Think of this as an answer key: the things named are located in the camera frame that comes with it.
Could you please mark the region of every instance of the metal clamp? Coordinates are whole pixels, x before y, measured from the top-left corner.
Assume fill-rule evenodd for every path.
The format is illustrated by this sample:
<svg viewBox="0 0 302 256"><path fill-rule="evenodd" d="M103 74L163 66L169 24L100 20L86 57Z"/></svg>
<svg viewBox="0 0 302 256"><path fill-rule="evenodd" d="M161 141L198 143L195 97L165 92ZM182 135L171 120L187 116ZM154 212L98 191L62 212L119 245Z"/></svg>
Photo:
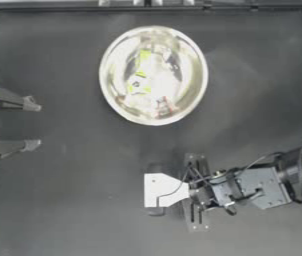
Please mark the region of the metal clamp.
<svg viewBox="0 0 302 256"><path fill-rule="evenodd" d="M22 109L26 111L42 110L32 96L22 97L10 90L0 88L0 109Z"/></svg>
<svg viewBox="0 0 302 256"><path fill-rule="evenodd" d="M34 151L40 144L40 140L0 141L0 159L15 153Z"/></svg>

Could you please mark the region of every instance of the white bracket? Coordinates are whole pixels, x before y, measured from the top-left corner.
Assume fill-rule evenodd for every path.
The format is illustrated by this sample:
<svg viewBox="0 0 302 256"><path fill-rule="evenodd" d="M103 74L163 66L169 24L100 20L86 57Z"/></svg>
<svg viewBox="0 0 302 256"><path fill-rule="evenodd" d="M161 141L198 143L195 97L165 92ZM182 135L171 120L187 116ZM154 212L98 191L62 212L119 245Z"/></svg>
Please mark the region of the white bracket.
<svg viewBox="0 0 302 256"><path fill-rule="evenodd" d="M189 183L163 173L145 174L145 207L169 207L189 197Z"/></svg>

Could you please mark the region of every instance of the stainless steel bowl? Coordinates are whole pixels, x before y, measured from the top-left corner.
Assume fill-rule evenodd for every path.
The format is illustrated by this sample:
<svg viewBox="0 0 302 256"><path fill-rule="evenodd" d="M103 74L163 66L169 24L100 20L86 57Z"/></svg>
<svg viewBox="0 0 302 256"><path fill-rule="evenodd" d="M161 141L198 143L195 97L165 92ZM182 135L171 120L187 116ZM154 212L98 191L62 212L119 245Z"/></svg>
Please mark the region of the stainless steel bowl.
<svg viewBox="0 0 302 256"><path fill-rule="evenodd" d="M181 120L199 104L209 83L198 45L182 32L161 26L118 37L103 55L99 76L111 107L145 125Z"/></svg>

